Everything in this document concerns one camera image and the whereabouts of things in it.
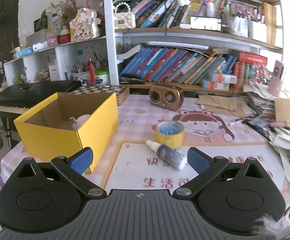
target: white box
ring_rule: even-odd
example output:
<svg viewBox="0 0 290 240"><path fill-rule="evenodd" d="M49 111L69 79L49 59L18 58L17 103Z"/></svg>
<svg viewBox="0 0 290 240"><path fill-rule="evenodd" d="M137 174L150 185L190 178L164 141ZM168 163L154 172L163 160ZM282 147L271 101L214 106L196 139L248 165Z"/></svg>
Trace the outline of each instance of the white box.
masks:
<svg viewBox="0 0 290 240"><path fill-rule="evenodd" d="M248 21L248 38L267 43L267 26L263 23Z"/></svg>
<svg viewBox="0 0 290 240"><path fill-rule="evenodd" d="M57 65L49 65L51 81L60 81L60 72Z"/></svg>

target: tape roll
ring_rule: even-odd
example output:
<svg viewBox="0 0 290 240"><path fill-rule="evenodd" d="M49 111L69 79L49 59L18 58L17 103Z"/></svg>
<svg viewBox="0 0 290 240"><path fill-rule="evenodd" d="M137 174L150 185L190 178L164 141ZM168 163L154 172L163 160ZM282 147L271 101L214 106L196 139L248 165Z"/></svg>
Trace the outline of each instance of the tape roll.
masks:
<svg viewBox="0 0 290 240"><path fill-rule="evenodd" d="M178 121L165 121L157 125L155 130L155 141L165 144L172 149L183 145L185 126Z"/></svg>

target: cardboard box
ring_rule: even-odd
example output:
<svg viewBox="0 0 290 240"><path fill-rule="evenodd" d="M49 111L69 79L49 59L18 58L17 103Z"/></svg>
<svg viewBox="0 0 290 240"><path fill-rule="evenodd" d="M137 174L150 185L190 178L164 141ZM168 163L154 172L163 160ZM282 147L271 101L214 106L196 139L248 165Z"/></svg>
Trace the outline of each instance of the cardboard box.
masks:
<svg viewBox="0 0 290 240"><path fill-rule="evenodd" d="M73 131L70 117L91 117ZM91 171L118 128L115 93L55 93L14 120L30 155L45 161L70 157L84 147L93 150Z"/></svg>

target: stack of books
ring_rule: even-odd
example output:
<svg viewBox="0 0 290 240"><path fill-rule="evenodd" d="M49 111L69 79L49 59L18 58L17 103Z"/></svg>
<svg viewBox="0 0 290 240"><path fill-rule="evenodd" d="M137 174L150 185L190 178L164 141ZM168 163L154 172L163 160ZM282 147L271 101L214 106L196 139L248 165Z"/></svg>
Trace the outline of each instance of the stack of books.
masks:
<svg viewBox="0 0 290 240"><path fill-rule="evenodd" d="M237 77L237 84L233 84L232 87L241 88L249 81L260 83L264 80L266 57L235 49L231 49L230 54L236 58L231 74Z"/></svg>
<svg viewBox="0 0 290 240"><path fill-rule="evenodd" d="M225 0L191 0L190 5L179 6L177 0L130 0L137 28L190 28L191 16L205 16L206 4L213 2L215 16L220 17Z"/></svg>
<svg viewBox="0 0 290 240"><path fill-rule="evenodd" d="M229 84L235 83L237 78L225 74L233 64L226 58L230 57L216 52L207 55L196 49L141 47L120 75L132 74L149 82L191 85L204 85L208 80L208 88L228 90Z"/></svg>

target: book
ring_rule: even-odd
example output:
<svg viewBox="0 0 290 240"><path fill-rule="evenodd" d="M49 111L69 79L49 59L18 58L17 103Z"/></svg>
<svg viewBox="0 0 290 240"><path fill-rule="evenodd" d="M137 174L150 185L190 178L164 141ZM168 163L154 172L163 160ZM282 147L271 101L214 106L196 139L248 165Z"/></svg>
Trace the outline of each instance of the book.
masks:
<svg viewBox="0 0 290 240"><path fill-rule="evenodd" d="M177 19L176 19L175 27L176 27L176 26L179 26L179 24L181 23L181 20L182 20L182 18L183 18L183 15L184 15L186 9L187 9L187 6L188 6L188 5L183 6L183 8L182 8L182 10L181 10L181 12L180 12L180 14L179 14L179 16L178 16Z"/></svg>
<svg viewBox="0 0 290 240"><path fill-rule="evenodd" d="M245 64L244 80L247 81L247 82L245 82L246 84L248 83L248 79L249 79L249 71L250 71L250 65Z"/></svg>
<svg viewBox="0 0 290 240"><path fill-rule="evenodd" d="M196 56L198 55L197 52L193 53L185 62L182 64L173 75L170 76L170 78L167 80L167 82L174 81L179 75L182 74L182 70L185 68L189 68L190 64L195 60Z"/></svg>
<svg viewBox="0 0 290 240"><path fill-rule="evenodd" d="M133 64L140 58L143 56L143 54L145 53L146 48L141 48L141 50L132 58L132 60L126 65L126 67L122 70L121 74L125 74L128 73L128 71L132 68Z"/></svg>
<svg viewBox="0 0 290 240"><path fill-rule="evenodd" d="M146 76L143 78L144 81L148 81L148 79L152 76L152 74L159 68L159 66L172 54L175 49L170 48L164 53L164 55L153 65L153 67L149 70Z"/></svg>
<svg viewBox="0 0 290 240"><path fill-rule="evenodd" d="M142 44L138 44L135 47L131 48L129 51L122 53L122 54L118 54L116 56L117 60L124 60L124 59L128 59L131 56L135 55L137 52L139 52L142 48Z"/></svg>
<svg viewBox="0 0 290 240"><path fill-rule="evenodd" d="M190 17L196 16L196 13L199 11L202 0L192 0L190 5L187 7L189 11L185 15L184 20L181 21L180 27L190 29Z"/></svg>
<svg viewBox="0 0 290 240"><path fill-rule="evenodd" d="M215 69L223 62L225 62L225 59L222 57L222 55L217 55L216 60L208 68L202 70L201 75L198 76L194 84L202 83L202 81L208 77L208 74L214 72Z"/></svg>
<svg viewBox="0 0 290 240"><path fill-rule="evenodd" d="M156 10L156 8L158 7L158 6L160 6L160 4L161 3L163 3L165 0L157 0L156 2L155 2L155 4L151 7L151 8L149 8L143 15L142 15L142 17L140 17L139 19L138 19L138 21L136 22L136 28L139 28L142 24L143 24L143 22L145 22L146 21L146 19Z"/></svg>
<svg viewBox="0 0 290 240"><path fill-rule="evenodd" d="M193 67L191 67L188 71L186 71L186 73L183 74L183 76L181 76L180 78L178 78L178 82L179 83L183 83L191 74L194 73L194 71L199 68L205 61L207 60L207 58L202 57L200 58L198 61L195 62L195 64L193 65Z"/></svg>
<svg viewBox="0 0 290 240"><path fill-rule="evenodd" d="M139 65L144 61L146 60L146 58L151 54L152 52L152 49L150 48L145 48L145 52L144 54L142 55L142 57L139 57L137 59L137 61L134 62L133 66L130 68L130 70L128 72L126 72L127 74L132 74L134 73L137 68L139 67Z"/></svg>
<svg viewBox="0 0 290 240"><path fill-rule="evenodd" d="M150 1L152 0L142 0L141 2L139 2L133 9L132 12L136 15L136 13L142 9L146 4L148 4Z"/></svg>
<svg viewBox="0 0 290 240"><path fill-rule="evenodd" d="M165 79L164 82L171 82L173 81L176 73L178 73L179 70L182 69L182 67L184 67L187 64L187 61L192 57L192 54L189 53L187 55L187 57L183 60L183 62L177 67L175 68Z"/></svg>
<svg viewBox="0 0 290 240"><path fill-rule="evenodd" d="M207 69L211 64L214 63L215 60L216 60L215 57L211 58L209 61L206 60L205 63L198 68L200 69L200 71L196 74L194 72L194 74L192 74L189 78L187 78L187 80L185 80L184 83L191 84L191 85L195 84L197 79L202 75L203 70Z"/></svg>
<svg viewBox="0 0 290 240"><path fill-rule="evenodd" d="M267 66L267 58L261 55L237 49L231 49L230 54L236 56L238 62L243 62L250 65L261 65L264 67Z"/></svg>
<svg viewBox="0 0 290 240"><path fill-rule="evenodd" d="M187 52L184 56L183 56L183 58L182 58L182 61L180 62L179 61L179 63L178 64L176 64L174 67L172 67L172 68L170 68L167 72L166 72L166 74L165 74L165 76L164 76L164 78L162 79L162 81L163 82L165 82L166 81L166 79L167 78L169 78L170 77L170 75L173 73L173 72L175 72L189 57L191 56L191 53L190 52Z"/></svg>
<svg viewBox="0 0 290 240"><path fill-rule="evenodd" d="M179 60L186 54L186 50L184 49L179 49L178 52L175 54L175 56L171 59L169 63L166 63L164 66L162 66L157 73L155 73L154 78L152 79L154 82L158 82L160 78L163 79L165 77L164 75L166 72L173 67Z"/></svg>
<svg viewBox="0 0 290 240"><path fill-rule="evenodd" d="M147 73L152 69L158 60L168 51L167 48L160 48L153 57L147 62L143 73L140 74L141 79L143 79Z"/></svg>
<svg viewBox="0 0 290 240"><path fill-rule="evenodd" d="M198 67L194 73L192 73L185 81L184 83L187 84L188 82L190 82L197 74L200 73L200 71L207 65L209 64L209 62L211 62L213 60L213 57L216 55L216 52L211 53L210 57L200 66Z"/></svg>
<svg viewBox="0 0 290 240"><path fill-rule="evenodd" d="M142 9L140 9L137 13L135 13L135 21L138 21L140 17L143 16L143 14L151 7L154 6L154 4L156 3L156 0L151 0L150 2L148 2L147 4L144 5L144 7Z"/></svg>
<svg viewBox="0 0 290 240"><path fill-rule="evenodd" d="M166 27L166 25L167 25L169 19L171 18L172 14L173 14L173 12L174 12L174 10L175 10L175 8L176 8L177 6L179 6L178 3L177 3L177 0L174 0L173 4L172 4L171 7L169 8L168 15L167 15L166 19L164 20L164 22L163 22L163 24L162 24L162 27L163 27L163 28Z"/></svg>
<svg viewBox="0 0 290 240"><path fill-rule="evenodd" d="M237 60L237 57L232 55L233 58L231 60L231 62L228 64L228 69L226 70L226 73L225 74L230 74L232 72L232 67L234 66L236 60Z"/></svg>
<svg viewBox="0 0 290 240"><path fill-rule="evenodd" d="M152 57L154 56L154 54L158 51L159 49L151 49L151 53L147 56L147 58L145 59L145 60L143 60L140 64L139 64L139 66L137 67L137 69L134 71L134 75L138 75L138 76L140 76L142 73L143 73L143 71L144 71L144 69L145 69L145 67L147 66L147 62L149 62L151 59L152 59Z"/></svg>
<svg viewBox="0 0 290 240"><path fill-rule="evenodd" d="M183 76L188 73L188 71L200 60L201 55L197 55L196 57L192 58L188 61L188 63L180 70L180 73L175 76L173 79L174 82L179 82L179 80L183 78Z"/></svg>
<svg viewBox="0 0 290 240"><path fill-rule="evenodd" d="M181 14L181 11L183 10L183 7L184 7L184 6L180 6L180 7L178 8L178 11L177 11L177 13L176 13L176 15L175 15L175 17L174 17L174 19L173 19L171 25L170 25L170 28L173 28L173 27L176 26L176 22L177 22L177 20L178 20L178 17L179 17L180 14Z"/></svg>
<svg viewBox="0 0 290 240"><path fill-rule="evenodd" d="M169 28L171 26L171 24L173 23L175 16L179 10L180 6L177 4L177 6L174 8L173 13L171 15L171 17L168 19L167 23L166 23L166 27Z"/></svg>
<svg viewBox="0 0 290 240"><path fill-rule="evenodd" d="M141 28L154 27L157 22L161 19L164 12L171 6L174 0L165 0L162 2L156 10L141 24Z"/></svg>
<svg viewBox="0 0 290 240"><path fill-rule="evenodd" d="M184 61L187 56L188 52L184 51L183 55L175 62L175 64L172 67L167 68L166 71L160 76L160 78L157 79L157 82L162 82L162 80L166 78L175 68L178 68L178 66Z"/></svg>
<svg viewBox="0 0 290 240"><path fill-rule="evenodd" d="M148 78L148 81L150 81L150 82L153 81L156 74L161 70L162 67L164 67L164 65L171 62L171 60L178 53L178 51L179 51L179 49L175 49L166 60L161 61L161 64L156 68L156 70L154 70L152 75Z"/></svg>

